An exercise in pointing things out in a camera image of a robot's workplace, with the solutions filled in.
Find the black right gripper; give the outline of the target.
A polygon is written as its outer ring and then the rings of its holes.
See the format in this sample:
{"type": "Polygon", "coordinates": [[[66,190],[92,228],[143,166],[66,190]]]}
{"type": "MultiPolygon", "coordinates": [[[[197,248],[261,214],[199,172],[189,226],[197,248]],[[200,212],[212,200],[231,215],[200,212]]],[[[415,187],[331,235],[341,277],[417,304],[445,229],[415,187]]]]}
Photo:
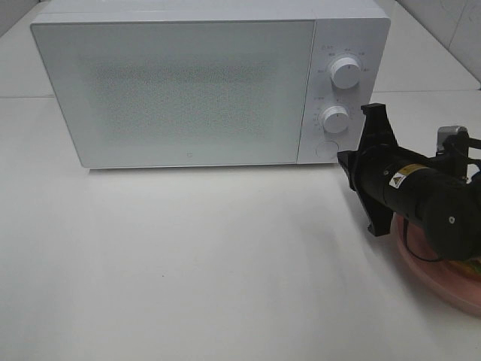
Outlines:
{"type": "Polygon", "coordinates": [[[385,104],[362,105],[361,110],[360,150],[339,152],[337,158],[368,216],[368,231],[388,235],[395,213],[412,222],[442,222],[443,190],[435,180],[440,157],[398,147],[385,104]]]}

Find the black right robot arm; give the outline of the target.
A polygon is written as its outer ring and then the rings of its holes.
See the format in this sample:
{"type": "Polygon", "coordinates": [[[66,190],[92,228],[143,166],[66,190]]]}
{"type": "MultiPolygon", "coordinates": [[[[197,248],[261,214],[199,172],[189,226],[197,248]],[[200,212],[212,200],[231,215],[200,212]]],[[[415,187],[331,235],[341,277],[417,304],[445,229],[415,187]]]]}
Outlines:
{"type": "Polygon", "coordinates": [[[398,145],[386,106],[361,107],[365,124],[357,150],[337,155],[375,236],[387,235],[394,214],[422,229],[437,260],[465,261],[480,255],[480,174],[467,177],[469,156],[480,141],[463,126],[437,132],[433,157],[398,145]]]}

